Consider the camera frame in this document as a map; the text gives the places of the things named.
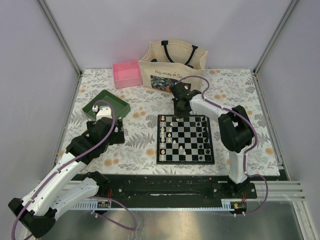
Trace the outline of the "black white chess board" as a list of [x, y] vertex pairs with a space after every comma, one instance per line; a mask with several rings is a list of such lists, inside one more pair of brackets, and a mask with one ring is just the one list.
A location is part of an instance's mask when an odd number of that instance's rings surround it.
[[[210, 119], [205, 115], [189, 115], [186, 117], [177, 117], [174, 115], [158, 115], [157, 116], [157, 150], [156, 163], [158, 165], [213, 165], [215, 163], [214, 149], [212, 142]], [[161, 128], [165, 130], [165, 142], [161, 142]], [[161, 155], [165, 155], [165, 159], [161, 160]]]

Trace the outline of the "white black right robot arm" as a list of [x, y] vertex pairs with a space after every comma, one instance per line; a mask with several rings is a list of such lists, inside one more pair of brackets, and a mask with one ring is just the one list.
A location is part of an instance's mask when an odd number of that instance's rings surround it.
[[257, 136], [246, 109], [241, 105], [233, 108], [218, 105], [201, 95], [173, 99], [174, 115], [182, 118], [192, 111], [204, 115], [218, 123], [220, 139], [229, 152], [228, 194], [239, 198], [249, 183], [246, 170], [246, 153], [252, 148], [253, 138]]

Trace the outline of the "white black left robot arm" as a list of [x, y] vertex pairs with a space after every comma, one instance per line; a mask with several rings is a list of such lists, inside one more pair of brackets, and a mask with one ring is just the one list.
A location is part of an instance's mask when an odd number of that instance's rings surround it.
[[81, 183], [67, 192], [63, 188], [80, 171], [102, 155], [109, 146], [124, 143], [123, 123], [116, 118], [110, 104], [92, 107], [95, 121], [86, 123], [87, 130], [74, 137], [56, 166], [30, 193], [13, 198], [8, 207], [16, 216], [11, 230], [15, 239], [18, 223], [35, 238], [47, 234], [56, 221], [73, 206], [90, 197], [108, 196], [110, 181], [99, 171], [86, 174]]

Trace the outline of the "green plastic tray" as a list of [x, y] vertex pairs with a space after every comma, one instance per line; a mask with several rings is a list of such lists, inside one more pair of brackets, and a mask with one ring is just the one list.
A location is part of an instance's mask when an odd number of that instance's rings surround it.
[[115, 117], [125, 118], [127, 114], [131, 111], [130, 104], [115, 96], [107, 90], [102, 90], [97, 96], [95, 96], [88, 104], [86, 104], [82, 111], [91, 120], [96, 121], [97, 115], [101, 115], [106, 110], [111, 114], [111, 109], [108, 104], [111, 104], [112, 109], [115, 111]]

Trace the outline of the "floral patterned table mat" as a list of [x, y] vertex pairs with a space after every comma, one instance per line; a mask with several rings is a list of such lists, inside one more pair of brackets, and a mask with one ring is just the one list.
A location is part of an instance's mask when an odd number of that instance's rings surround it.
[[[203, 86], [210, 85], [205, 97], [227, 108], [241, 105], [245, 108], [258, 136], [257, 146], [247, 157], [248, 173], [279, 176], [277, 159], [268, 133], [255, 83], [249, 69], [208, 69]], [[94, 159], [84, 172], [132, 175], [227, 175], [230, 169], [228, 150], [223, 146], [218, 125], [210, 123], [213, 135], [214, 164], [157, 164], [157, 117], [173, 113], [172, 96], [143, 86], [115, 88], [111, 69], [86, 69], [79, 84], [75, 104], [62, 143], [61, 152], [87, 126], [83, 107], [102, 90], [107, 90], [130, 105], [124, 118], [125, 142], [110, 146]]]

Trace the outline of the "beige canvas tote bag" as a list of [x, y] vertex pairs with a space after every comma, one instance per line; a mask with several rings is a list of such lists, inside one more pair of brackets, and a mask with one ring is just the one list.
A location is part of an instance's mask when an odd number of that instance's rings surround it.
[[184, 77], [189, 90], [200, 90], [209, 52], [182, 40], [151, 42], [147, 54], [139, 61], [142, 84], [145, 88], [171, 94], [171, 86]]

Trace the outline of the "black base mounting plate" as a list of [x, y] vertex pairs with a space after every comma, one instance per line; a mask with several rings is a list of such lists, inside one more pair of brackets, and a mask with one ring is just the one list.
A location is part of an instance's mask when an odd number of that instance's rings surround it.
[[255, 184], [246, 180], [240, 187], [228, 177], [193, 175], [104, 175], [97, 197], [123, 199], [131, 196], [192, 196], [209, 199], [256, 199]]

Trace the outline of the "pink plastic box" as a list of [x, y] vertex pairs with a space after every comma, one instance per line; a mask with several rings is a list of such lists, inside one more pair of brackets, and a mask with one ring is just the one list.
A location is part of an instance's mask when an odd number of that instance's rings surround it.
[[138, 60], [114, 63], [112, 70], [116, 89], [141, 86], [143, 84]]

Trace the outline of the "right aluminium corner post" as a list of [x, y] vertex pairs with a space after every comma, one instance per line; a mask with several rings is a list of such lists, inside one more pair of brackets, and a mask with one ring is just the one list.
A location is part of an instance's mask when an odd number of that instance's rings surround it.
[[270, 40], [268, 41], [264, 51], [262, 52], [261, 57], [259, 58], [257, 64], [252, 69], [254, 74], [257, 74], [261, 69], [262, 65], [264, 64], [265, 60], [267, 59], [270, 51], [272, 50], [274, 44], [278, 40], [279, 36], [281, 35], [283, 29], [285, 28], [288, 20], [290, 19], [291, 15], [293, 14], [294, 10], [296, 9], [297, 5], [300, 3], [300, 0], [291, 0], [289, 5], [287, 6], [286, 10], [284, 11], [283, 16], [281, 17], [279, 23], [277, 24]]

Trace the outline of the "aluminium corner post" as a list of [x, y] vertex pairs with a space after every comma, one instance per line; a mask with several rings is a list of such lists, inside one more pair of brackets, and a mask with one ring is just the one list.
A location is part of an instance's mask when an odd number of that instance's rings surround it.
[[62, 50], [64, 51], [66, 57], [68, 58], [70, 64], [72, 65], [74, 71], [76, 72], [76, 74], [78, 76], [81, 76], [83, 71], [80, 67], [80, 65], [78, 64], [76, 58], [74, 57], [68, 43], [66, 42], [56, 20], [55, 17], [52, 13], [52, 11], [50, 10], [47, 2], [45, 0], [37, 0], [36, 1], [42, 11], [42, 13], [44, 14], [46, 20], [48, 21], [54, 35], [56, 36], [60, 46], [62, 47]]
[[252, 69], [254, 74], [257, 74], [261, 69], [262, 65], [264, 64], [265, 60], [267, 59], [270, 51], [272, 50], [274, 44], [278, 40], [279, 36], [281, 35], [283, 29], [285, 28], [288, 20], [290, 19], [291, 15], [293, 14], [294, 10], [296, 9], [297, 5], [300, 3], [300, 0], [291, 0], [289, 5], [287, 6], [286, 10], [284, 11], [283, 16], [281, 17], [279, 23], [277, 24], [270, 40], [268, 41], [264, 51], [262, 52], [261, 57], [259, 58], [257, 64]]

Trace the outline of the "left aluminium corner post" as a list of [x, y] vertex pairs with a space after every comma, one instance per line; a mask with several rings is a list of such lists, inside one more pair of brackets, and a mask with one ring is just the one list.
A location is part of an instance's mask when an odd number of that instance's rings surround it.
[[78, 64], [76, 58], [74, 57], [68, 43], [66, 42], [56, 20], [55, 17], [52, 13], [52, 11], [50, 10], [47, 2], [45, 0], [37, 0], [36, 1], [42, 11], [42, 13], [44, 14], [46, 20], [48, 21], [54, 35], [56, 36], [60, 46], [62, 47], [62, 50], [64, 51], [66, 57], [68, 58], [70, 64], [72, 65], [74, 71], [76, 72], [76, 74], [78, 76], [81, 76], [83, 71], [80, 67], [80, 65]]

